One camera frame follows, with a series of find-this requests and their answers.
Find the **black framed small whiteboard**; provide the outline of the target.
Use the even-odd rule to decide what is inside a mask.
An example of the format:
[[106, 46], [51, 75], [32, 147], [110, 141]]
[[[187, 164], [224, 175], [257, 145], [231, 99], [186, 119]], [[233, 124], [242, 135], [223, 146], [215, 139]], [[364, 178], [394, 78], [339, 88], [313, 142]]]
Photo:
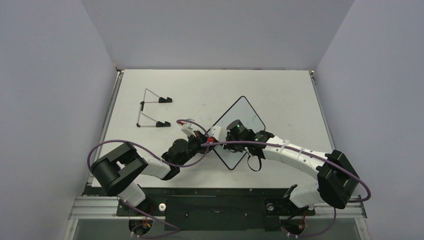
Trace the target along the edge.
[[[235, 120], [241, 120], [241, 123], [248, 129], [252, 129], [253, 132], [259, 132], [266, 129], [266, 125], [259, 117], [251, 103], [245, 96], [239, 97], [231, 107], [224, 112], [224, 114], [218, 118], [218, 120], [212, 124], [209, 128], [208, 133], [212, 133], [215, 126], [225, 129], [231, 122]], [[247, 154], [245, 151], [232, 153], [227, 149], [224, 149], [222, 145], [217, 145], [213, 148], [213, 151], [223, 164], [229, 169], [234, 170], [240, 161]]]

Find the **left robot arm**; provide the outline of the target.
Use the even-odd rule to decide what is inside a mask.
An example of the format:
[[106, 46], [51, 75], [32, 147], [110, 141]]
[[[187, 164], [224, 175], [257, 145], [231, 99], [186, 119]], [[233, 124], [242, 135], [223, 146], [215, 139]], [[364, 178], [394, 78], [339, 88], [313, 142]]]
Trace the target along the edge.
[[188, 167], [188, 161], [197, 154], [205, 156], [209, 149], [203, 144], [214, 141], [214, 137], [196, 130], [187, 140], [175, 140], [161, 157], [142, 157], [135, 143], [119, 140], [118, 147], [94, 163], [88, 163], [88, 168], [107, 196], [124, 200], [136, 215], [143, 215], [149, 210], [149, 201], [135, 179], [146, 175], [162, 181], [170, 180], [180, 173], [181, 168]]

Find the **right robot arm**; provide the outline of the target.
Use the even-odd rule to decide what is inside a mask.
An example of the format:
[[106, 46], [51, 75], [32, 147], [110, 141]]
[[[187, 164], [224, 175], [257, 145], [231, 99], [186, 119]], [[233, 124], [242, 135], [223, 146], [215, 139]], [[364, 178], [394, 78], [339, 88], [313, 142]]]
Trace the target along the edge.
[[325, 153], [300, 147], [264, 130], [254, 132], [239, 119], [227, 126], [225, 139], [230, 142], [225, 149], [246, 152], [259, 161], [276, 161], [315, 179], [315, 183], [294, 184], [287, 190], [282, 207], [289, 214], [318, 203], [344, 209], [359, 184], [358, 174], [341, 151]]

